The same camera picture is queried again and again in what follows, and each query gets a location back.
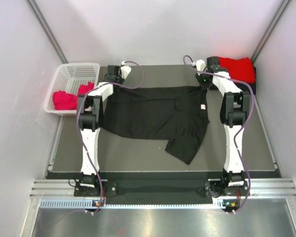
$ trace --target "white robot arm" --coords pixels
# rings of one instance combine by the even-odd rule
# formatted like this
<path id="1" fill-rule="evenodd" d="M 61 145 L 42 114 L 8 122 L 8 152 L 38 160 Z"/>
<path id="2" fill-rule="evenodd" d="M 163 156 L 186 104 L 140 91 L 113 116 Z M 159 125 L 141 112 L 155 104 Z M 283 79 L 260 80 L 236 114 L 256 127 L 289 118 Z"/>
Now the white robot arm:
<path id="1" fill-rule="evenodd" d="M 83 142 L 88 148 L 88 152 L 92 162 L 94 163 L 97 171 L 100 170 L 98 162 L 98 138 L 100 133 L 101 123 L 103 122 L 103 102 L 114 93 L 114 85 L 108 84 L 108 82 L 115 82 L 122 84 L 127 76 L 130 74 L 131 68 L 129 66 L 108 66 L 108 74 L 106 80 L 98 84 L 98 89 L 91 91 L 87 100 L 85 101 L 86 108 L 80 114 L 79 127 L 82 135 Z M 95 177 L 95 170 L 91 165 L 87 152 L 83 149 L 82 154 L 82 168 L 81 172 L 84 176 Z M 90 179 L 90 182 L 81 182 L 81 186 L 95 188 L 94 179 Z"/>
<path id="2" fill-rule="evenodd" d="M 195 63 L 198 71 L 203 71 L 206 64 L 203 60 Z M 226 69 L 219 66 L 218 58 L 212 57 L 207 60 L 207 69 L 215 75 L 203 75 L 197 73 L 196 78 L 204 89 L 215 85 L 223 96 L 221 108 L 221 122 L 226 133 L 226 160 L 223 167 L 223 188 L 242 187 L 245 185 L 244 167 L 239 157 L 238 150 L 242 154 L 243 130 L 237 135 L 236 143 L 234 137 L 240 130 L 249 115 L 250 95 L 239 89 L 231 80 Z"/>

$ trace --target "dark gray work surface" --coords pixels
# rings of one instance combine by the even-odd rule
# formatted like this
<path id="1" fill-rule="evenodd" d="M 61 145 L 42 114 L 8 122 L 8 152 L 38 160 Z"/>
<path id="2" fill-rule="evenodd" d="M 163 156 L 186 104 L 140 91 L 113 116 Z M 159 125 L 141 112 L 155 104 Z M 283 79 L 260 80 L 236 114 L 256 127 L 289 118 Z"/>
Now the dark gray work surface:
<path id="1" fill-rule="evenodd" d="M 95 216 L 40 209 L 33 237 L 296 237 L 285 200 L 248 200 L 236 215 L 221 210 L 103 209 Z"/>
<path id="2" fill-rule="evenodd" d="M 198 86 L 195 73 L 183 65 L 143 66 L 146 80 L 143 87 Z M 103 78 L 106 68 L 101 68 Z M 133 67 L 125 85 L 140 83 L 141 73 Z M 122 138 L 101 130 L 99 164 L 101 171 L 215 171 L 222 170 L 226 153 L 226 138 L 220 122 L 222 96 L 218 91 L 207 94 L 210 123 L 204 141 L 190 165 L 166 153 L 168 141 Z M 274 170 L 263 128 L 255 109 L 244 131 L 243 159 L 249 170 Z M 65 117 L 53 171 L 80 171 L 82 145 L 77 138 L 75 116 Z"/>

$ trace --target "black mounting bracket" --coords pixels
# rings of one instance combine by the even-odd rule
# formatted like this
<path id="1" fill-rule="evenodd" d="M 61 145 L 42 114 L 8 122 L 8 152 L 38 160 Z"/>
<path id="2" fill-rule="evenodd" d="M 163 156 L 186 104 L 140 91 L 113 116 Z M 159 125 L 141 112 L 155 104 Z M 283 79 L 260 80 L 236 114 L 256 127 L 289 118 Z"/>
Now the black mounting bracket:
<path id="1" fill-rule="evenodd" d="M 226 68 L 222 68 L 218 57 L 207 58 L 207 71 L 210 73 L 227 72 Z M 195 74 L 195 77 L 203 90 L 214 86 L 213 76 L 207 74 Z"/>
<path id="2" fill-rule="evenodd" d="M 104 82 L 115 82 L 123 84 L 125 79 L 122 77 L 122 71 L 120 66 L 108 65 L 108 73 L 105 76 Z"/>
<path id="3" fill-rule="evenodd" d="M 77 107 L 80 108 L 84 95 L 78 96 Z M 92 111 L 86 111 L 85 109 L 92 107 Z M 81 130 L 91 129 L 93 132 L 103 125 L 104 112 L 102 96 L 87 96 L 84 101 L 84 106 L 80 113 L 79 128 Z"/>
<path id="4" fill-rule="evenodd" d="M 95 174 L 81 174 L 81 178 L 75 184 L 75 197 L 95 197 L 100 195 L 100 184 Z"/>
<path id="5" fill-rule="evenodd" d="M 228 186 L 230 182 L 243 181 L 242 186 Z M 241 173 L 227 173 L 223 170 L 221 179 L 205 181 L 206 195 L 211 198 L 226 197 L 222 200 L 223 210 L 232 212 L 240 207 L 240 198 L 247 195 L 248 183 L 245 181 L 244 171 Z"/>
<path id="6" fill-rule="evenodd" d="M 247 120 L 250 109 L 250 93 L 241 91 L 240 93 L 226 92 L 223 96 L 221 107 L 221 122 L 233 127 L 243 125 Z"/>

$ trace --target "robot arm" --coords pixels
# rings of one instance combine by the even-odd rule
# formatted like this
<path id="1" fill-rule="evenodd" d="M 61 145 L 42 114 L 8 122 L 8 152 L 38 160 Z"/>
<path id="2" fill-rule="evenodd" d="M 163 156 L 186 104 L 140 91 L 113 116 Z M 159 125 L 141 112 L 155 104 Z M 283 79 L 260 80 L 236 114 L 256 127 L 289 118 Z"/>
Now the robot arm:
<path id="1" fill-rule="evenodd" d="M 198 71 L 203 71 L 206 64 L 203 60 L 198 60 L 195 67 Z M 244 193 L 247 190 L 245 170 L 238 154 L 238 151 L 242 154 L 243 130 L 236 137 L 238 148 L 235 146 L 234 136 L 249 115 L 250 94 L 242 91 L 231 80 L 228 80 L 229 73 L 220 67 L 217 57 L 207 59 L 207 70 L 221 77 L 202 73 L 197 73 L 195 76 L 203 89 L 215 85 L 223 96 L 220 119 L 226 133 L 226 160 L 220 181 L 207 181 L 205 187 L 211 197 L 233 196 L 235 191 L 242 190 Z M 232 209 L 239 206 L 238 201 L 227 201 L 226 203 L 234 204 Z"/>
<path id="2" fill-rule="evenodd" d="M 81 131 L 83 142 L 88 148 L 90 158 L 94 163 L 96 169 L 99 171 L 100 166 L 98 162 L 98 138 L 101 126 L 103 124 L 103 102 L 114 93 L 113 84 L 108 82 L 115 82 L 122 84 L 129 73 L 131 68 L 125 66 L 108 66 L 108 73 L 104 82 L 98 84 L 99 87 L 95 91 L 91 91 L 84 102 L 84 108 L 81 111 L 79 119 L 79 128 Z M 80 107 L 84 95 L 80 95 L 78 99 L 78 108 Z M 82 153 L 82 179 L 79 182 L 82 187 L 96 188 L 95 170 L 90 164 L 87 152 L 83 149 Z"/>

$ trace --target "red cloth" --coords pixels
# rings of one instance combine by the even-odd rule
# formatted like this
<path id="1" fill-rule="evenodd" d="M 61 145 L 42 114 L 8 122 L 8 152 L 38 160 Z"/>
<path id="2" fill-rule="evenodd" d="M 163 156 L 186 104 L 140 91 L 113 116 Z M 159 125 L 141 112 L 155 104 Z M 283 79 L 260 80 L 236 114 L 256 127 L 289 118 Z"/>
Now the red cloth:
<path id="1" fill-rule="evenodd" d="M 94 83 L 89 82 L 88 85 L 81 85 L 78 90 L 78 95 L 85 95 L 88 91 L 94 88 Z"/>
<path id="2" fill-rule="evenodd" d="M 86 94 L 94 88 L 94 83 L 89 82 L 88 85 L 81 85 L 78 90 L 78 95 Z M 56 91 L 53 93 L 53 102 L 55 110 L 76 110 L 78 97 L 73 94 L 68 94 L 65 91 Z"/>
<path id="3" fill-rule="evenodd" d="M 72 94 L 68 94 L 65 91 L 56 91 L 53 94 L 53 102 L 55 110 L 76 110 L 77 109 L 77 97 Z"/>
<path id="4" fill-rule="evenodd" d="M 226 68 L 232 79 L 244 81 L 246 83 L 255 83 L 255 71 L 250 58 L 231 59 L 219 57 L 219 63 L 222 68 Z"/>

